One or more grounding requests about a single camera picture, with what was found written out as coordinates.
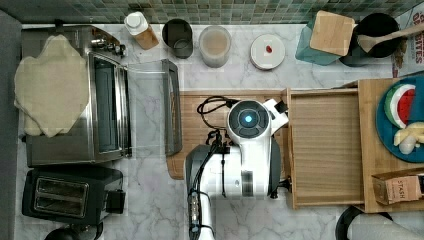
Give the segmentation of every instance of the black cup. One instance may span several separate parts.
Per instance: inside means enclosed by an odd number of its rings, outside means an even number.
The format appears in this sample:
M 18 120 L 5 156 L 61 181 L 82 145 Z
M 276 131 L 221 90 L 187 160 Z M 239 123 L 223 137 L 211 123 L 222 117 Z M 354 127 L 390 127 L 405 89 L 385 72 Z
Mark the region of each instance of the black cup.
M 182 19 L 168 21 L 162 29 L 163 41 L 177 58 L 188 58 L 193 53 L 193 31 Z
M 401 38 L 381 42 L 375 45 L 368 53 L 358 44 L 358 36 L 381 37 L 399 30 L 395 19 L 384 13 L 373 13 L 365 17 L 353 29 L 348 54 L 340 61 L 349 67 L 362 67 L 370 58 L 384 58 L 394 53 L 401 42 Z

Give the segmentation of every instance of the jar lid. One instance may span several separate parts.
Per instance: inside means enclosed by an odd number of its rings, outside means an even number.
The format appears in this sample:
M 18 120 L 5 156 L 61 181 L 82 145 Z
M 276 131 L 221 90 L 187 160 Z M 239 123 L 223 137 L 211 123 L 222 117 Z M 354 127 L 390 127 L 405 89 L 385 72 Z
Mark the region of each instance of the jar lid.
M 259 36 L 250 48 L 250 59 L 253 65 L 261 70 L 277 67 L 283 62 L 285 54 L 283 41 L 273 34 Z
M 141 32 L 146 31 L 146 29 L 149 27 L 146 18 L 144 18 L 141 12 L 134 12 L 129 14 L 125 18 L 124 23 L 125 27 L 128 29 L 128 32 L 130 32 L 131 35 L 138 35 Z

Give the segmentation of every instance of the watermelon slice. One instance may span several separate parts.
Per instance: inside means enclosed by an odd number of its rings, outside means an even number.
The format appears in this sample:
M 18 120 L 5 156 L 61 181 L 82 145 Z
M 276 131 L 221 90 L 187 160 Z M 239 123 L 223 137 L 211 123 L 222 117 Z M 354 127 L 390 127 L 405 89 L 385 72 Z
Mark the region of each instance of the watermelon slice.
M 402 129 L 406 127 L 414 97 L 415 85 L 412 84 L 399 84 L 389 90 L 384 112 L 393 125 Z

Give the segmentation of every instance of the label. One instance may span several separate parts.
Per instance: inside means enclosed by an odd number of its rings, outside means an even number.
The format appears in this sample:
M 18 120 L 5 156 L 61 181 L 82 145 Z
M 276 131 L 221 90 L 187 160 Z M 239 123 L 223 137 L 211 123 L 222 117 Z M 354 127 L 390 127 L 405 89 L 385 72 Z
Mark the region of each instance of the label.
M 418 25 L 424 22 L 424 14 L 420 12 L 416 12 L 412 17 L 413 23 L 412 25 Z M 423 44 L 423 33 L 419 33 L 411 39 L 411 56 L 415 59 L 416 64 L 423 63 L 423 53 L 424 53 L 424 44 Z
M 387 180 L 387 195 L 389 203 L 415 201 L 418 200 L 420 194 L 418 177 L 408 176 Z

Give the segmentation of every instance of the bottle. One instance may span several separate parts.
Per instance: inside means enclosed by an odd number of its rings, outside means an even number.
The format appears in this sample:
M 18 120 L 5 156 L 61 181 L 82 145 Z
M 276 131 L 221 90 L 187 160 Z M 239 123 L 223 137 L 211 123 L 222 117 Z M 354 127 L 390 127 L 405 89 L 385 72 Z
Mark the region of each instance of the bottle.
M 124 23 L 128 32 L 130 32 L 144 50 L 148 50 L 159 44 L 152 27 L 141 12 L 129 14 L 125 18 Z

